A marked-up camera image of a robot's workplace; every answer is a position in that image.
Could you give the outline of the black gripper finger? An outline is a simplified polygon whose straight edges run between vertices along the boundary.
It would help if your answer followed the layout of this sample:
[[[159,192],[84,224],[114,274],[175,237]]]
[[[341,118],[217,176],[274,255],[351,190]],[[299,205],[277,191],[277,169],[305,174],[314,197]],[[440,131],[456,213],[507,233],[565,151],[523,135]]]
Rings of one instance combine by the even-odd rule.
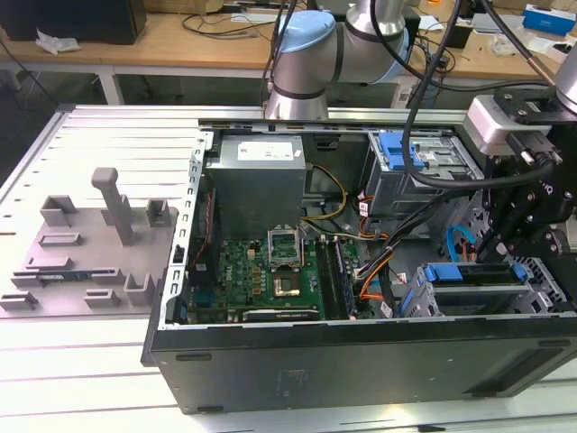
[[[485,174],[491,179],[518,175],[512,157],[488,158]],[[477,263],[501,262],[507,253],[507,247],[501,246],[512,232],[510,213],[511,197],[515,187],[484,189],[481,193],[481,204],[485,211],[487,227],[481,230],[481,240],[477,245]]]
[[[493,226],[493,234],[496,252],[506,257],[549,259],[563,254],[563,232],[538,224],[533,215],[501,218]]]

